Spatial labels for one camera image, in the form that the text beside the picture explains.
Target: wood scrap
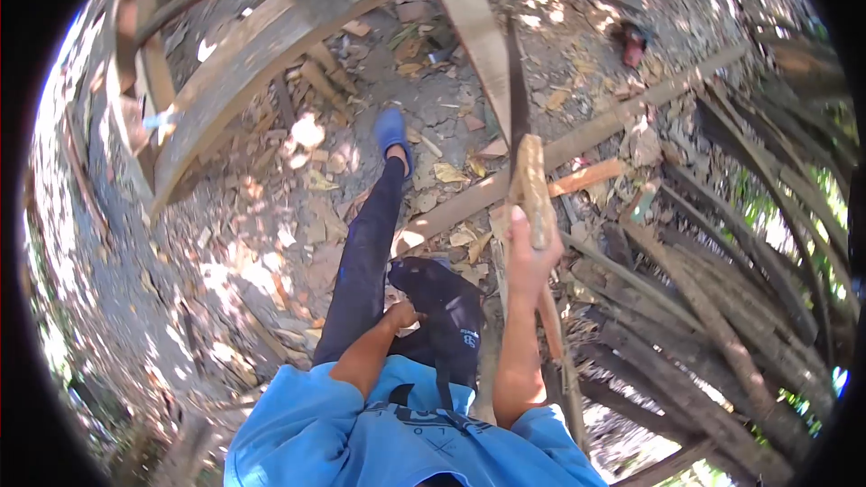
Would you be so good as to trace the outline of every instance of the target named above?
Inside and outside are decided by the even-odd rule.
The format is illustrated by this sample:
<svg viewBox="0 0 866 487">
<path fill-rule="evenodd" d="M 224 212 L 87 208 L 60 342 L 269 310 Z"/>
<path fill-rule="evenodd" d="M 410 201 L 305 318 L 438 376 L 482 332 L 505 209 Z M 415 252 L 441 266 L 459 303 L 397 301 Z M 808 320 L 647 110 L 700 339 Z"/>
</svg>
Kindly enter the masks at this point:
<svg viewBox="0 0 866 487">
<path fill-rule="evenodd" d="M 358 94 L 358 89 L 355 87 L 355 83 L 349 79 L 349 75 L 345 72 L 343 66 L 337 62 L 333 55 L 331 55 L 330 49 L 328 49 L 323 42 L 319 42 L 315 46 L 311 47 L 307 51 L 307 54 L 319 63 L 321 67 L 325 69 L 325 74 L 333 79 L 346 92 L 352 95 Z"/>
<path fill-rule="evenodd" d="M 622 173 L 622 162 L 618 158 L 611 158 L 586 168 L 580 168 L 571 175 L 556 180 L 547 185 L 547 193 L 551 198 L 554 198 L 565 193 L 578 192 L 602 180 L 619 177 Z"/>
</svg>

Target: black leggings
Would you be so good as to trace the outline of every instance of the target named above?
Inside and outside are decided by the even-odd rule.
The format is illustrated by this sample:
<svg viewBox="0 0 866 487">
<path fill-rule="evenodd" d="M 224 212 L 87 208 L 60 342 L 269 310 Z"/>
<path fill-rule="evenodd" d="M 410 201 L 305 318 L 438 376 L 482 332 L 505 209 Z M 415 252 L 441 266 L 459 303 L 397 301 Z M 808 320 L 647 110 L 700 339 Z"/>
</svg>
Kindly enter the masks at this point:
<svg viewBox="0 0 866 487">
<path fill-rule="evenodd" d="M 383 316 L 385 272 L 403 198 L 404 171 L 403 162 L 390 157 L 349 225 L 333 299 L 313 353 L 314 366 L 339 360 Z M 451 382 L 475 388 L 484 323 L 482 291 L 423 257 L 395 260 L 387 276 L 418 312 L 428 315 L 420 330 L 396 337 L 388 355 L 404 355 L 430 367 L 438 358 L 447 366 Z"/>
</svg>

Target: person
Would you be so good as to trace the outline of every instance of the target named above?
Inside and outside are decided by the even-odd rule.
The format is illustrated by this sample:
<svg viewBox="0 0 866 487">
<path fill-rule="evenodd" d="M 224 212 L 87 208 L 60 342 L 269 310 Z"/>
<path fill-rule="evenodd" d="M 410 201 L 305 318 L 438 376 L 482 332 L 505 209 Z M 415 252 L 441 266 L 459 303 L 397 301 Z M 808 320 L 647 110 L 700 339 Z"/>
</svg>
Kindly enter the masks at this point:
<svg viewBox="0 0 866 487">
<path fill-rule="evenodd" d="M 283 366 L 232 441 L 226 487 L 275 485 L 606 485 L 546 404 L 535 311 L 558 237 L 529 243 L 515 207 L 508 317 L 493 385 L 498 427 L 470 418 L 482 291 L 436 260 L 388 260 L 412 176 L 398 110 L 373 128 L 381 178 L 349 226 L 313 368 Z M 385 282 L 410 299 L 383 313 Z M 420 322 L 404 337 L 397 330 Z"/>
</svg>

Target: wooden structure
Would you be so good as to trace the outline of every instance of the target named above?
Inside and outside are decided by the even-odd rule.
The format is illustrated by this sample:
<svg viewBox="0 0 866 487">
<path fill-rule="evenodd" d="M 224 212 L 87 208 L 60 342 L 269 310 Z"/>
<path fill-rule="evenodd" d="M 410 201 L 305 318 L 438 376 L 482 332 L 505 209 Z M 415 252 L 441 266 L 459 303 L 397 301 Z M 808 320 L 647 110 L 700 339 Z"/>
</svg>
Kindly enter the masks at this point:
<svg viewBox="0 0 866 487">
<path fill-rule="evenodd" d="M 304 68 L 314 70 L 313 77 L 332 73 L 319 71 L 319 64 L 325 70 L 330 67 L 316 47 L 387 0 L 265 0 L 230 30 L 211 57 L 175 91 L 158 31 L 198 1 L 173 0 L 157 9 L 155 0 L 115 0 L 110 11 L 108 26 L 116 39 L 106 70 L 106 89 L 124 143 L 127 169 L 152 222 L 179 191 L 195 185 L 200 156 L 254 94 L 276 78 L 280 81 L 277 92 L 281 105 L 288 101 L 285 105 L 291 106 L 282 72 L 307 53 L 311 59 Z M 505 47 L 489 6 L 486 0 L 441 1 L 477 71 L 502 137 L 509 142 Z M 849 327 L 859 319 L 859 303 L 848 276 L 847 238 L 808 175 L 805 162 L 817 161 L 830 168 L 840 185 L 847 188 L 850 171 L 857 164 L 857 147 L 821 117 L 810 115 L 784 95 L 768 94 L 766 100 L 735 95 L 728 101 L 720 86 L 705 89 L 705 79 L 740 59 L 748 48 L 748 43 L 740 43 L 719 50 L 544 147 L 549 172 L 621 132 L 631 118 L 644 113 L 646 106 L 663 106 L 686 92 L 706 91 L 700 105 L 703 112 L 715 117 L 711 137 L 764 182 L 794 231 L 801 256 L 801 263 L 796 264 L 774 252 L 690 171 L 676 167 L 668 169 L 668 177 L 676 182 L 671 180 L 661 187 L 665 199 L 672 200 L 689 221 L 707 233 L 733 265 L 690 238 L 677 235 L 677 231 L 665 232 L 663 243 L 649 229 L 628 219 L 622 220 L 622 229 L 617 231 L 620 237 L 628 235 L 654 259 L 683 292 L 685 302 L 632 267 L 620 265 L 574 238 L 564 238 L 567 245 L 627 285 L 626 289 L 594 290 L 599 296 L 594 314 L 601 328 L 599 343 L 581 347 L 579 353 L 598 363 L 607 362 L 605 368 L 652 397 L 665 415 L 647 413 L 630 401 L 623 402 L 621 395 L 598 384 L 590 384 L 586 395 L 683 446 L 624 484 L 651 484 L 702 457 L 737 480 L 763 477 L 773 484 L 785 482 L 792 475 L 791 463 L 805 454 L 809 438 L 802 420 L 775 402 L 775 393 L 784 386 L 806 395 L 817 416 L 826 420 L 835 398 L 827 368 L 836 352 L 834 328 L 840 324 Z M 340 85 L 351 92 L 348 85 Z M 160 127 L 155 141 L 142 133 L 138 102 L 143 96 L 144 115 L 162 111 L 180 114 L 176 124 Z M 765 146 L 759 147 L 744 136 L 747 124 Z M 821 141 L 817 152 L 810 146 L 815 139 Z M 779 181 L 787 189 L 780 188 Z M 504 199 L 507 183 L 508 171 L 504 170 L 410 222 L 395 235 L 392 254 L 404 253 Z M 675 184 L 684 190 L 676 191 Z M 687 200 L 686 192 L 696 202 Z M 710 214 L 701 211 L 707 207 Z M 812 214 L 823 223 L 828 239 L 815 229 Z M 735 241 L 720 233 L 719 220 L 726 223 Z M 809 241 L 816 244 L 815 252 L 826 258 L 848 290 L 847 300 L 829 297 L 827 270 L 818 269 L 816 254 L 807 250 Z M 792 284 L 793 273 L 807 286 L 812 310 Z M 741 304 L 726 300 L 732 285 L 739 287 L 752 310 L 745 311 Z M 816 341 L 820 354 L 812 347 Z M 653 344 L 663 353 L 653 349 Z M 564 372 L 576 386 L 577 376 L 571 370 L 574 359 L 566 346 L 568 369 Z M 746 414 L 760 426 L 773 447 L 757 444 L 743 422 L 709 400 L 674 361 L 719 388 L 737 413 Z"/>
</svg>

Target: dirt ground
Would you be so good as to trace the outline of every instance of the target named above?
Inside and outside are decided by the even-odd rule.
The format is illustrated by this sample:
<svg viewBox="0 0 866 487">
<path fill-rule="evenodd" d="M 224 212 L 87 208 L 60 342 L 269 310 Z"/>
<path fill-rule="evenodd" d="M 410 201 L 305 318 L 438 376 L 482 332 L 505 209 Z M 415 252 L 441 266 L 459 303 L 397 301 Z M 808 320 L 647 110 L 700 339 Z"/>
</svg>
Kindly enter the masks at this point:
<svg viewBox="0 0 866 487">
<path fill-rule="evenodd" d="M 206 0 L 163 30 L 176 89 L 244 11 L 261 1 Z M 401 224 L 506 165 L 504 157 L 473 158 L 495 139 L 496 129 L 471 65 L 453 59 L 401 73 L 396 51 L 388 46 L 405 27 L 397 18 L 398 1 L 359 18 L 372 28 L 365 36 L 341 32 L 326 40 L 358 88 L 359 93 L 347 99 L 348 125 L 341 125 L 324 98 L 311 90 L 295 113 L 314 113 L 323 139 L 306 149 L 292 147 L 287 134 L 295 120 L 281 111 L 273 85 L 263 87 L 230 123 L 221 138 L 224 144 L 208 155 L 204 178 L 194 192 L 168 207 L 152 227 L 143 219 L 124 172 L 105 92 L 88 88 L 107 59 L 101 19 L 110 0 L 92 0 L 82 13 L 65 62 L 61 56 L 65 75 L 55 69 L 40 107 L 32 155 L 37 206 L 57 298 L 74 328 L 74 355 L 87 358 L 88 368 L 109 381 L 130 410 L 169 426 L 177 410 L 174 403 L 200 407 L 232 400 L 266 383 L 282 361 L 257 336 L 248 312 L 287 349 L 289 363 L 310 367 L 345 224 L 383 168 L 372 128 L 385 107 L 400 108 L 407 125 L 442 151 L 436 158 L 423 143 L 413 146 L 418 171 L 405 185 Z M 490 1 L 499 14 L 514 6 L 523 21 L 531 120 L 546 141 L 611 108 L 623 95 L 747 38 L 741 4 L 763 1 L 767 9 L 783 13 L 786 7 L 780 0 L 640 0 L 644 11 L 632 14 L 600 0 Z M 429 14 L 418 24 L 447 27 L 437 0 L 423 2 Z M 610 36 L 624 19 L 653 32 L 637 70 L 622 64 L 621 48 Z M 420 64 L 420 59 L 420 54 L 408 57 L 403 64 Z M 740 85 L 752 78 L 759 60 L 749 56 L 726 70 L 725 77 Z M 302 82 L 289 72 L 289 91 L 297 95 Z M 92 231 L 60 148 L 62 110 L 68 101 L 73 122 L 90 124 L 88 175 L 111 229 L 108 246 Z M 573 204 L 579 220 L 573 232 L 604 247 L 601 223 L 615 218 L 621 204 L 631 199 L 648 172 L 647 164 L 661 155 L 659 142 L 672 143 L 717 189 L 727 188 L 729 163 L 711 151 L 696 130 L 693 110 L 688 97 L 652 110 L 647 136 L 656 138 L 655 145 L 643 135 L 631 145 L 616 135 L 558 170 L 569 173 L 612 156 L 630 163 L 621 179 L 564 199 Z M 450 164 L 461 178 L 441 181 L 433 171 L 436 163 Z M 319 190 L 312 171 L 324 175 L 333 188 Z M 655 218 L 673 218 L 670 211 L 653 208 Z M 567 227 L 559 203 L 557 211 Z M 482 289 L 495 294 L 488 251 L 471 263 L 467 260 L 471 244 L 489 231 L 487 212 L 461 225 L 465 227 L 457 231 L 469 232 L 469 241 L 455 240 L 452 231 L 412 253 L 448 256 L 452 265 L 478 277 Z M 586 405 L 594 440 L 591 457 L 607 479 L 617 477 L 623 462 L 658 460 L 676 449 L 642 452 L 651 434 L 634 425 L 624 427 L 622 419 L 617 423 L 606 408 L 590 406 L 589 401 Z M 222 457 L 218 453 L 215 450 L 214 460 Z"/>
</svg>

